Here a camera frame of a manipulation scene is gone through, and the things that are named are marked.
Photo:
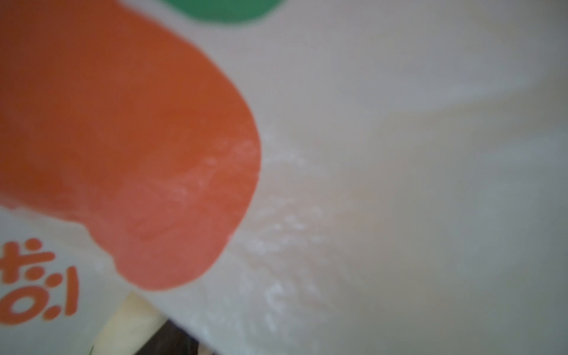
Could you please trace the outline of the cream plastic bag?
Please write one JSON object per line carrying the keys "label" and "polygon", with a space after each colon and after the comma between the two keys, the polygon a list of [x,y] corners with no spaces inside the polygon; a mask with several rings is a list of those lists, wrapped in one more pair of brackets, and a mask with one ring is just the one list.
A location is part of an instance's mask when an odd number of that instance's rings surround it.
{"label": "cream plastic bag", "polygon": [[3,1],[1,352],[565,354],[565,1]]}

